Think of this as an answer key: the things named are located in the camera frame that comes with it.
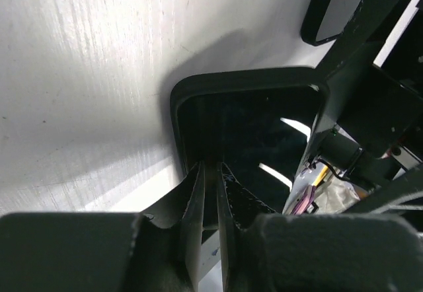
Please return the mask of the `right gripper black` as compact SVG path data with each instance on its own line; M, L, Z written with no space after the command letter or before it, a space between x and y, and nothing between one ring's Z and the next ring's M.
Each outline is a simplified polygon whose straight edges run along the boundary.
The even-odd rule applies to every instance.
M411 0L361 0L356 12L316 69L285 67L282 86L322 95L294 174L314 161L345 170L351 184L371 193L349 213L382 213L422 196L422 162L388 180L380 165L422 115L422 95L374 64Z

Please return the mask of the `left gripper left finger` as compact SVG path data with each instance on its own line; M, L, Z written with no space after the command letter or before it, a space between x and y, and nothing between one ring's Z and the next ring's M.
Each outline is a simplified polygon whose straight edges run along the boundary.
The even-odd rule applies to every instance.
M196 291L204 164L139 213L1 218L2 291Z

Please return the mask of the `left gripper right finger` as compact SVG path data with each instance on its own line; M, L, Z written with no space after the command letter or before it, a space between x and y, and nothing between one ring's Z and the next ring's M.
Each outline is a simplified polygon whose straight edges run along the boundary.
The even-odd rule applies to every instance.
M225 291L422 290L422 241L403 218L283 215L217 171Z

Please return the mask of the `blue smartphone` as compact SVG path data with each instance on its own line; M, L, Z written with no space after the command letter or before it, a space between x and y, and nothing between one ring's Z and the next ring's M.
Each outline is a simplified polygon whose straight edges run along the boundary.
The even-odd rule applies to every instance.
M288 123L311 126L322 95L305 87L206 93L186 85L171 91L171 116L183 172L204 161L208 188L204 228L217 229L214 182L217 164L259 200L280 212L288 187L259 166L264 164L293 181L307 138Z

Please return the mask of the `black phone case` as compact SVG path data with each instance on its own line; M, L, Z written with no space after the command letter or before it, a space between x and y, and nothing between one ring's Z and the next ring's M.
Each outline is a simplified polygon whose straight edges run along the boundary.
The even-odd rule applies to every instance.
M320 46L338 37L361 0L311 0L303 24L302 40Z
M220 163L260 201L282 211L328 95L310 67L199 74L173 87L170 113L181 169L206 166L206 236L217 230Z

